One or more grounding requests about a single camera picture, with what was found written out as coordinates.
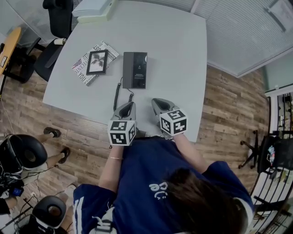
white table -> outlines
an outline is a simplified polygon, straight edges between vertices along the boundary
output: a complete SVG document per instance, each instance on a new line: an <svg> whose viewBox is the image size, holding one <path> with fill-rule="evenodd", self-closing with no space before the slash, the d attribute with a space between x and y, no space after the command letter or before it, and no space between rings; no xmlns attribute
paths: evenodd
<svg viewBox="0 0 293 234"><path fill-rule="evenodd" d="M120 56L88 87L71 67L102 40ZM56 61L43 102L108 124L122 77L123 52L148 53L146 89L132 89L138 128L160 133L151 100L164 98L187 112L185 135L196 141L206 84L206 21L175 8L119 1L110 21L78 24ZM126 103L129 94L121 87L117 106Z"/></svg>

bracelet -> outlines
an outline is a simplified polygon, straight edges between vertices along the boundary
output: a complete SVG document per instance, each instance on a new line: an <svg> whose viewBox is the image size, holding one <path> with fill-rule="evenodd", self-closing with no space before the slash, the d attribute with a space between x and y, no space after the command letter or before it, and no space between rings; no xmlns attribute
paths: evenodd
<svg viewBox="0 0 293 234"><path fill-rule="evenodd" d="M110 157L111 159L123 160L123 158Z"/></svg>

black sandal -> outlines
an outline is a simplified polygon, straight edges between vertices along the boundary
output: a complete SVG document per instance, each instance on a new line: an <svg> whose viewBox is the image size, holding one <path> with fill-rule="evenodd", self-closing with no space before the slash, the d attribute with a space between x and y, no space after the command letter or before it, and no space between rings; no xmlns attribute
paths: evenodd
<svg viewBox="0 0 293 234"><path fill-rule="evenodd" d="M68 158L68 156L70 155L70 149L68 147L65 147L60 153L64 153L65 154L65 157L60 159L58 161L58 163L60 164L64 164Z"/></svg>
<svg viewBox="0 0 293 234"><path fill-rule="evenodd" d="M49 134L49 133L53 133L54 134L53 138L56 138L56 137L61 136L61 132L58 129L51 128L51 127L46 127L44 129L44 134Z"/></svg>

magazine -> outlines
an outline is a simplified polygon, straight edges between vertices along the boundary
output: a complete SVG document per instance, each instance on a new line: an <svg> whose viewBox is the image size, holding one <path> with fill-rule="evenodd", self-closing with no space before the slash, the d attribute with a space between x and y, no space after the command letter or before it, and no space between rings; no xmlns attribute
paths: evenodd
<svg viewBox="0 0 293 234"><path fill-rule="evenodd" d="M88 58L91 51L97 50L108 50L108 57L107 57L107 67L108 69L109 64L115 60L119 54L115 51L112 47L110 47L106 42L101 41L98 45L95 45L90 51L88 51L80 60L78 60L73 66L72 69L77 74L77 76L82 80L82 82L86 86L90 86L98 77L99 75L87 75L87 63Z"/></svg>

wooden floor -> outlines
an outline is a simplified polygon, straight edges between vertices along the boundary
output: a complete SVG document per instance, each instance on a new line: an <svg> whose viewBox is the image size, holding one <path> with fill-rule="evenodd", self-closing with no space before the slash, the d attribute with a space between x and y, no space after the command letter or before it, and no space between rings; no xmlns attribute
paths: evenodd
<svg viewBox="0 0 293 234"><path fill-rule="evenodd" d="M109 154L106 126L43 104L46 85L47 82L36 73L23 85L7 78L2 95L15 134L39 135L46 126L58 128L61 137L44 144L48 155L57 154L65 146L72 151L65 164L49 170L46 178L38 180L40 194L35 182L26 186L23 197L31 197L33 191L37 197L53 195L71 183L97 184ZM207 68L206 94L196 147L208 160L226 161L248 190L252 188L257 173L249 167L238 170L238 165L248 154L248 149L239 142L252 140L253 130L260 131L260 141L267 132L268 102L263 87L260 71L236 79L220 70ZM0 131L12 133L2 104L0 110Z"/></svg>

